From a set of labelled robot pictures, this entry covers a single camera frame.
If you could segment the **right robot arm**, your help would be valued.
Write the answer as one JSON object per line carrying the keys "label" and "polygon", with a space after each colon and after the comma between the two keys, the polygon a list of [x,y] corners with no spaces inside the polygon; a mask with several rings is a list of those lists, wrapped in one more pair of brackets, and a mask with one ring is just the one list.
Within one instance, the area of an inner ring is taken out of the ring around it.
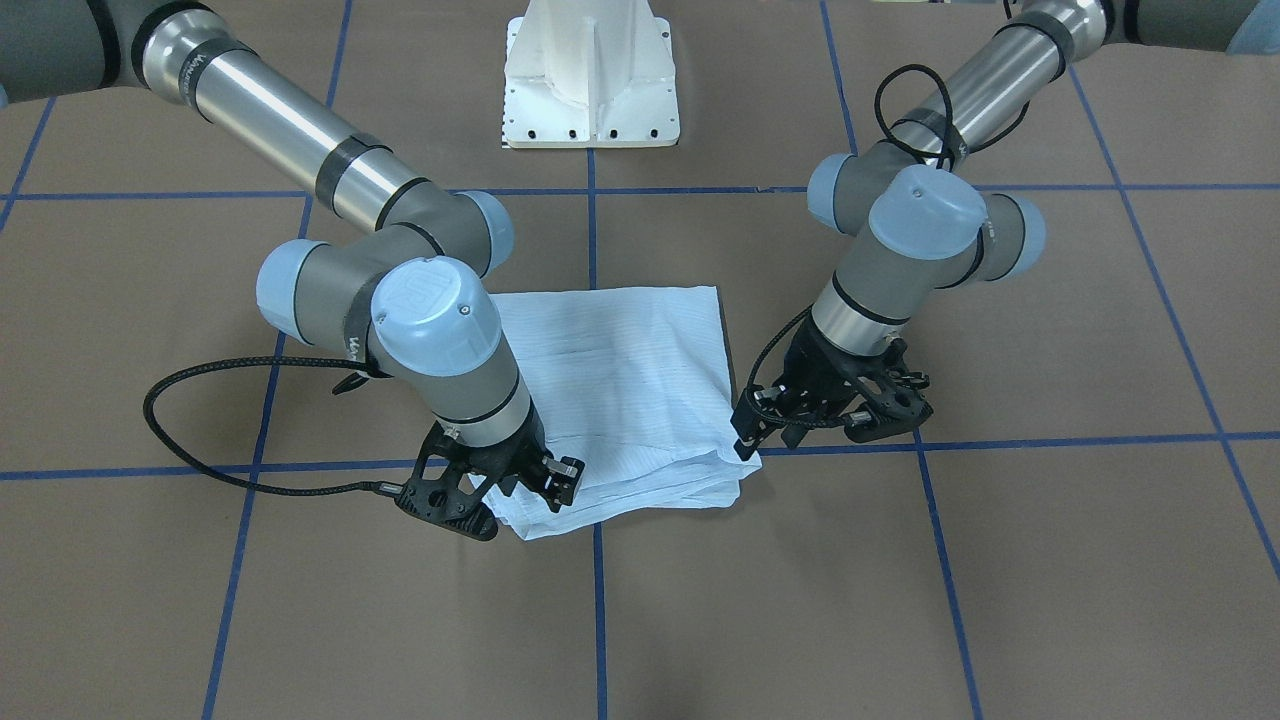
{"label": "right robot arm", "polygon": [[435,186],[285,78],[206,3],[3,4],[5,104],[108,88],[191,110],[353,228],[346,242],[303,237],[268,255],[256,279],[261,314],[329,352],[271,363],[343,369],[337,395],[375,379],[404,382],[431,416],[408,479],[314,495],[380,495],[453,527],[490,521],[490,491],[524,488],[553,511],[573,502],[582,461],[548,448],[484,284],[515,246],[500,201]]}

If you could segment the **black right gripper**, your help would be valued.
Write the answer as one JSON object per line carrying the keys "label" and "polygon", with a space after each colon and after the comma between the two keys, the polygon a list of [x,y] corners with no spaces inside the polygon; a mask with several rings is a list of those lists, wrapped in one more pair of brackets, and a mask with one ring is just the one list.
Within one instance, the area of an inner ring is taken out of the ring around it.
{"label": "black right gripper", "polygon": [[[433,456],[445,460],[445,470],[436,479],[428,479],[424,473]],[[477,497],[494,486],[509,496],[515,484],[521,483],[541,497],[552,512],[559,512],[573,505],[584,469],[585,462],[576,457],[550,456],[540,420],[526,420],[512,436],[483,446],[466,445],[461,433],[435,421],[415,461],[415,495],[425,501],[462,500],[462,475],[476,474],[483,478],[474,491]]]}

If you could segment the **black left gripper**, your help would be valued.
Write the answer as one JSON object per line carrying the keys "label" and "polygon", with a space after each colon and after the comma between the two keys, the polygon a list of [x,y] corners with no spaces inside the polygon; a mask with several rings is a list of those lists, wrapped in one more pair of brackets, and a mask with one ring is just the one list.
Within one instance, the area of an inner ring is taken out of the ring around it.
{"label": "black left gripper", "polygon": [[748,461],[760,443],[781,433],[796,448],[815,429],[841,428],[861,400],[855,388],[860,373],[901,366],[901,340],[893,337],[876,356],[847,354],[832,345],[813,320],[801,320],[783,356],[782,374],[767,388],[744,388],[733,406],[733,450]]}

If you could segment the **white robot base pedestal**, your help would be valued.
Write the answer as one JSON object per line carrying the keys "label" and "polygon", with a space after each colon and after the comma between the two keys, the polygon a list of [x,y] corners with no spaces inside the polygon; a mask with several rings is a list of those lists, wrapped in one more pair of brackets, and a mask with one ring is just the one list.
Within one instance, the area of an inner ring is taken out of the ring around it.
{"label": "white robot base pedestal", "polygon": [[506,27],[508,149],[659,149],[681,136],[673,33],[648,1],[531,1]]}

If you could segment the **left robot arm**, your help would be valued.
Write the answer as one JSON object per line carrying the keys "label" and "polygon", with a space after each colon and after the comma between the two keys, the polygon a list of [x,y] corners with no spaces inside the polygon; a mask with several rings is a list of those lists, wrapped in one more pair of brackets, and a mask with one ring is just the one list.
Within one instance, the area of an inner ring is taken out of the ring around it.
{"label": "left robot arm", "polygon": [[1021,274],[1041,256],[1041,211],[956,174],[1002,140],[1034,95],[1107,44],[1236,55],[1277,53],[1275,1],[1025,1],[950,79],[859,155],[826,158],[810,214],[852,241],[815,302],[785,328],[780,377],[750,379],[731,418],[749,460],[778,434],[796,448],[840,428],[855,443],[909,434],[933,413],[928,377],[905,361],[905,325],[936,290]]}

